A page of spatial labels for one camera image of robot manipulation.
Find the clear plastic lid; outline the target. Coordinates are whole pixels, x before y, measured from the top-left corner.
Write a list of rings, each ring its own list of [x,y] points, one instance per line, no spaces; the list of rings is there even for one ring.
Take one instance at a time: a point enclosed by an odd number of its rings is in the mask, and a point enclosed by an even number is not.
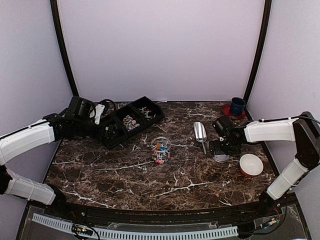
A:
[[[221,154],[221,155],[214,155],[212,158],[218,163],[224,163],[229,159],[229,155]]]

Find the black three-compartment candy tray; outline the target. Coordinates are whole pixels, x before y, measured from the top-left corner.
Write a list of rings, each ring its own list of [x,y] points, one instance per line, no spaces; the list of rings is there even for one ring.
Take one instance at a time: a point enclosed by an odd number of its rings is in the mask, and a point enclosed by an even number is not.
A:
[[[114,118],[107,117],[110,122],[105,128],[102,142],[112,149],[164,118],[161,107],[143,96],[116,110]]]

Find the metal scoop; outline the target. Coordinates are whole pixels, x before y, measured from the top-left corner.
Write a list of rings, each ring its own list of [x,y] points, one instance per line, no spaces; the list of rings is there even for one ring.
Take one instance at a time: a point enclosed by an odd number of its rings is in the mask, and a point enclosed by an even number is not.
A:
[[[206,155],[207,154],[207,149],[205,146],[205,142],[207,140],[207,133],[205,130],[204,125],[199,122],[196,121],[193,123],[193,130],[194,130],[194,134],[195,134],[195,139],[202,144],[202,148],[203,148],[203,152]]]

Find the clear plastic cup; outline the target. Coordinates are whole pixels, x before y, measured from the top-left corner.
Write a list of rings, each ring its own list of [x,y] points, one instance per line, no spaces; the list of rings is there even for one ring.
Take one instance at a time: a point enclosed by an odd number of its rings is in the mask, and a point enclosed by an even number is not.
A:
[[[151,141],[151,156],[156,164],[168,163],[171,159],[171,141],[159,136]]]

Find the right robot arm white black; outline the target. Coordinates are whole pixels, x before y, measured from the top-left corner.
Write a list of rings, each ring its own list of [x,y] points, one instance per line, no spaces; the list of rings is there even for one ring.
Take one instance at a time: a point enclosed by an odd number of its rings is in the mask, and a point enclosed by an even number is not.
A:
[[[320,164],[320,122],[308,111],[298,116],[259,119],[244,124],[236,124],[222,115],[212,126],[220,138],[212,142],[214,157],[238,157],[243,144],[273,141],[295,143],[294,159],[265,190],[266,198],[255,205],[255,213],[260,217],[266,217],[273,211],[274,201]]]

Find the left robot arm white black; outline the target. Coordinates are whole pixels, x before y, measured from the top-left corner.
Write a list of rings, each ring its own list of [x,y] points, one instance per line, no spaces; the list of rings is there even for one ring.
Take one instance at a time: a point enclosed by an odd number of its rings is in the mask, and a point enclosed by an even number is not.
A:
[[[108,116],[95,123],[92,119],[83,120],[53,113],[1,136],[0,193],[48,205],[58,217],[67,218],[71,208],[64,202],[66,197],[57,187],[23,177],[8,169],[6,164],[32,149],[62,139],[94,138],[103,141],[111,121],[112,118]]]

